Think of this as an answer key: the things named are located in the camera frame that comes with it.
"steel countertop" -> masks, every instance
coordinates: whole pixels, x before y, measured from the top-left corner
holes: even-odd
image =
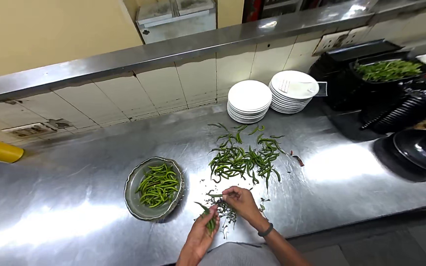
[[[175,262],[210,189],[231,185],[231,178],[210,181],[208,163],[222,129],[238,125],[226,103],[199,107],[78,134],[26,147],[17,163],[0,163],[0,265],[162,265]],[[409,181],[376,158],[375,141],[345,137],[313,100],[292,116],[269,110],[259,122],[265,135],[286,135],[281,148],[304,161],[281,155],[281,173],[252,189],[256,203],[284,236],[322,231],[385,215],[426,207],[426,182]],[[244,145],[255,142],[249,126]],[[164,223],[135,219],[124,203],[124,184],[139,163],[153,156],[176,160],[185,176],[180,205]],[[218,233],[212,248],[227,241],[260,243],[242,219],[227,239]]]

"red object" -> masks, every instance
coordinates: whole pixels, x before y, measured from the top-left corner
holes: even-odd
[[[297,160],[299,161],[299,165],[300,165],[300,167],[305,166],[305,164],[302,162],[302,160],[300,159],[300,157],[299,157],[299,156],[297,156],[297,155],[293,155],[292,157],[294,157],[295,159],[297,159]]]
[[[244,11],[247,12],[246,19],[244,22],[257,21],[259,15],[262,13],[263,0],[250,0],[249,3],[245,3]]]

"bracelet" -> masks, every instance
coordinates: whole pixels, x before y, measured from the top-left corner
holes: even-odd
[[[269,223],[269,229],[267,229],[264,233],[261,233],[261,232],[257,232],[257,234],[260,236],[260,237],[265,237],[266,235],[268,235],[271,231],[272,231],[272,229],[274,228],[274,225],[270,222]]]

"hand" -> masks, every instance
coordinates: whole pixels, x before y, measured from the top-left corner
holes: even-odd
[[[269,221],[264,218],[257,208],[251,191],[238,186],[232,186],[222,192],[223,200],[231,205],[236,212],[259,232],[269,228]]]
[[[206,251],[213,242],[213,236],[218,232],[220,227],[220,217],[217,212],[218,206],[213,205],[210,207],[210,214],[197,218],[193,223],[192,230],[186,238],[185,245],[180,252],[180,256],[177,261],[177,265],[197,265],[202,257],[205,255]],[[211,218],[215,217],[216,226],[213,232],[208,230],[206,223],[210,221]]]

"sticker on plate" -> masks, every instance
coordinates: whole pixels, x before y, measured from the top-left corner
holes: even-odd
[[[289,91],[290,81],[282,80],[282,82],[279,85],[279,89],[285,93]]]

